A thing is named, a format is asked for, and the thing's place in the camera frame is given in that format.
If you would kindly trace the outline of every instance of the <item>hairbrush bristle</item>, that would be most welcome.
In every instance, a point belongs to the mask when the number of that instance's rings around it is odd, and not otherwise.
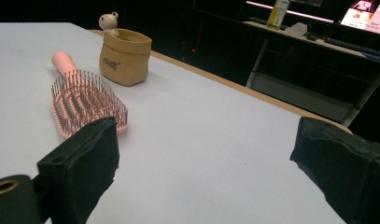
[[[106,117],[116,119],[118,130],[126,128],[128,108],[97,75],[76,70],[56,79],[51,90],[53,110],[64,138]]]

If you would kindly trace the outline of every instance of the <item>paper pot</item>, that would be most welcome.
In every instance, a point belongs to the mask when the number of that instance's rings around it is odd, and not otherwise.
[[[117,29],[119,36],[106,33],[100,52],[102,74],[123,86],[146,80],[152,40],[134,31]]]

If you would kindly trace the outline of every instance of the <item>pink hairbrush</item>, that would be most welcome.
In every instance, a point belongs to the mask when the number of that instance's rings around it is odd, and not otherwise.
[[[53,114],[63,139],[87,123],[105,117],[115,117],[117,133],[127,130],[128,108],[102,78],[77,70],[66,52],[53,54],[52,63],[62,75],[51,90]]]

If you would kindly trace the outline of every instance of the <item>hairbrush handle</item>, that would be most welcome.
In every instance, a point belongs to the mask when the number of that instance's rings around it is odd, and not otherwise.
[[[74,74],[77,71],[76,65],[70,54],[67,52],[59,51],[52,55],[52,63],[59,73],[68,78],[70,74]]]

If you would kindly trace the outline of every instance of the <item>screen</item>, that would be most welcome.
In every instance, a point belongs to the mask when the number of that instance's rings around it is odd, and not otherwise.
[[[380,0],[354,1],[341,24],[380,34]]]
[[[314,7],[320,7],[323,0],[291,0],[291,2],[303,3]]]

